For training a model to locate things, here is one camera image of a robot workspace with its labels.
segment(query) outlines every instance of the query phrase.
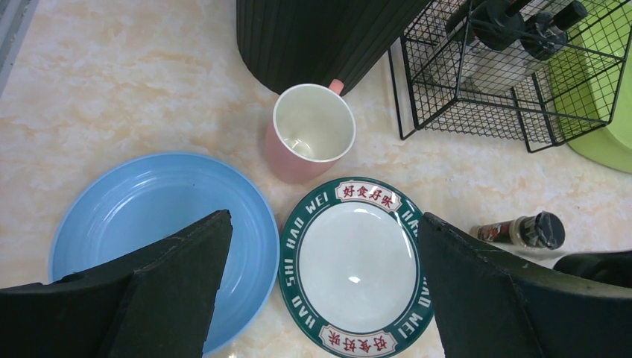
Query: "mug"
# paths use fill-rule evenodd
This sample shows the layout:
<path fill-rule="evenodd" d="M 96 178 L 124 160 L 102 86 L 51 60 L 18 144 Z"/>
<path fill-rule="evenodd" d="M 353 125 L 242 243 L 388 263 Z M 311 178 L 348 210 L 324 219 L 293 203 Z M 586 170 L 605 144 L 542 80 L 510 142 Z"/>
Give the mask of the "mug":
<path fill-rule="evenodd" d="M 265 158 L 286 183 L 304 183 L 326 172 L 356 140 L 356 121 L 340 97 L 342 82 L 329 88 L 299 84 L 276 100 L 265 135 Z"/>

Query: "white plate with green rim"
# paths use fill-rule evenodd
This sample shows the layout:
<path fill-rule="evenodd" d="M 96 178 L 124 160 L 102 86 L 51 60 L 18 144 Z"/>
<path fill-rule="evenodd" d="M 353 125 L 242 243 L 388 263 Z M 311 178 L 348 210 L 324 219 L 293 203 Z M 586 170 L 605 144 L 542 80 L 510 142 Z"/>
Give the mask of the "white plate with green rim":
<path fill-rule="evenodd" d="M 390 357 L 433 316 L 420 265 L 421 211 L 399 190 L 339 178 L 312 190 L 281 235 L 279 285 L 300 329 L 338 357 Z"/>

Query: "beige marble tabletop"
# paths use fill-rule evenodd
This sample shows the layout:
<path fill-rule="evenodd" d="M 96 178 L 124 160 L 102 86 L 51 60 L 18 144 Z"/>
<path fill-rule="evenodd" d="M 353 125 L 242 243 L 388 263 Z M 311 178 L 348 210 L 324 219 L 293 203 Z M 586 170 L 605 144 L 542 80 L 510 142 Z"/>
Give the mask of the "beige marble tabletop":
<path fill-rule="evenodd" d="M 344 175 L 387 181 L 422 210 L 468 229 L 548 210 L 569 251 L 632 248 L 632 175 L 564 146 L 421 131 L 402 142 L 388 61 L 345 100 L 352 151 L 323 177 L 289 186 L 268 171 L 262 136 L 277 98 L 246 69 L 228 0 L 40 0 L 0 100 L 0 287 L 47 282 L 54 231 L 75 197 L 125 160 L 212 155 L 264 192 L 282 226 L 310 189 Z M 401 357 L 443 355 L 434 322 Z M 254 323 L 214 357 L 328 357 L 275 287 Z"/>

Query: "plate center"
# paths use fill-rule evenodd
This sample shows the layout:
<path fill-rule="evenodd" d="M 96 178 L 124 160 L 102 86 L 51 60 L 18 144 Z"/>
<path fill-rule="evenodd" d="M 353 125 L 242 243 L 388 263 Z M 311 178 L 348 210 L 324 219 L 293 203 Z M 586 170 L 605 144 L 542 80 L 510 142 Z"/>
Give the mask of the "plate center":
<path fill-rule="evenodd" d="M 305 296 L 330 324 L 368 333 L 393 323 L 417 282 L 414 247 L 385 211 L 347 202 L 310 225 L 300 247 L 298 274 Z"/>

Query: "metal mesh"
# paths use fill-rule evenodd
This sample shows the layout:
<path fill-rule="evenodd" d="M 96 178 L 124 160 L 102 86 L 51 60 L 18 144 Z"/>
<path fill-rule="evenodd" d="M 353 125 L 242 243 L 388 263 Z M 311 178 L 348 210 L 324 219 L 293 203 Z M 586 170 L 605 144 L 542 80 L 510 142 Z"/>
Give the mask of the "metal mesh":
<path fill-rule="evenodd" d="M 516 34 L 503 51 L 471 37 L 470 20 L 446 32 L 446 21 L 464 0 L 434 0 L 401 37 L 415 130 L 429 128 L 560 145 L 612 121 L 632 32 L 627 0 L 583 0 L 589 16 L 568 30 L 568 43 Z M 555 13 L 570 0 L 535 0 L 525 19 Z M 524 50 L 524 41 L 558 46 L 546 61 Z"/>

